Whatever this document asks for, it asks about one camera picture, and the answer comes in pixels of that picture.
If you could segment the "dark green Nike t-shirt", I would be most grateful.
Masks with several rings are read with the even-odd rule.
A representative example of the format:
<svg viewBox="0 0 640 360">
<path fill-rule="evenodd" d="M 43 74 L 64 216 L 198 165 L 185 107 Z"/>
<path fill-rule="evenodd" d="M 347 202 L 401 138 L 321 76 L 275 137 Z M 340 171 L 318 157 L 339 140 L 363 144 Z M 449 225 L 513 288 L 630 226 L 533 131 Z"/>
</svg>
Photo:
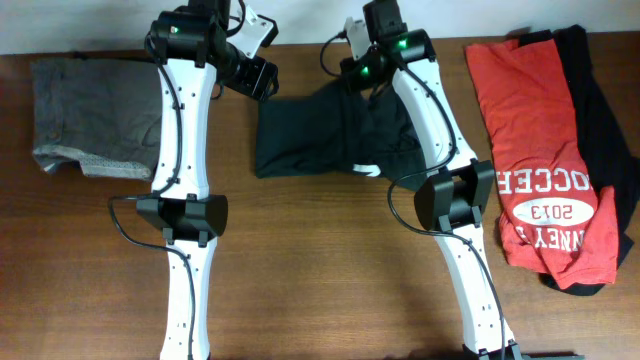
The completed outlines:
<svg viewBox="0 0 640 360">
<path fill-rule="evenodd" d="M 307 97 L 259 105 L 258 178 L 343 172 L 397 180 L 417 191 L 424 169 L 408 111 L 389 87 L 367 99 L 333 81 Z"/>
</svg>

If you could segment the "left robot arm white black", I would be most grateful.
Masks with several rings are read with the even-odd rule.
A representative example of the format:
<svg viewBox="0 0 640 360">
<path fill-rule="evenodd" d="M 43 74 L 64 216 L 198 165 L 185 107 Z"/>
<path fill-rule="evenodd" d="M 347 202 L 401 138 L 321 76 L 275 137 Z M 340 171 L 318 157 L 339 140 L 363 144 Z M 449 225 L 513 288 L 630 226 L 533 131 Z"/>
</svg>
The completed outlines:
<svg viewBox="0 0 640 360">
<path fill-rule="evenodd" d="M 207 359 L 210 272 L 228 219 L 228 200 L 210 191 L 206 170 L 209 107 L 216 86 L 257 101 L 278 90 L 276 65 L 258 56 L 278 34 L 274 20 L 242 4 L 191 1 L 162 12 L 147 49 L 162 91 L 160 148 L 150 194 L 136 210 L 163 238 L 169 261 L 163 359 Z"/>
</svg>

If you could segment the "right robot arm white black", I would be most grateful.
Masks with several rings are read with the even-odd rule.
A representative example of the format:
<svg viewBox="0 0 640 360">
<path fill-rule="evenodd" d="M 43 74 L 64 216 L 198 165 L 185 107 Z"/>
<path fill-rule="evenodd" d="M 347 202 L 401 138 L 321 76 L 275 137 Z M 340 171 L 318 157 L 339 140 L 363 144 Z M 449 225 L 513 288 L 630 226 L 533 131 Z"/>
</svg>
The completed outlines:
<svg viewBox="0 0 640 360">
<path fill-rule="evenodd" d="M 495 175 L 462 135 L 441 83 L 432 42 L 410 30 L 395 0 L 371 1 L 344 30 L 351 57 L 341 64 L 353 91 L 390 83 L 408 112 L 424 158 L 414 194 L 416 231 L 438 244 L 463 322 L 463 350 L 471 359 L 520 359 L 484 252 L 483 214 Z"/>
</svg>

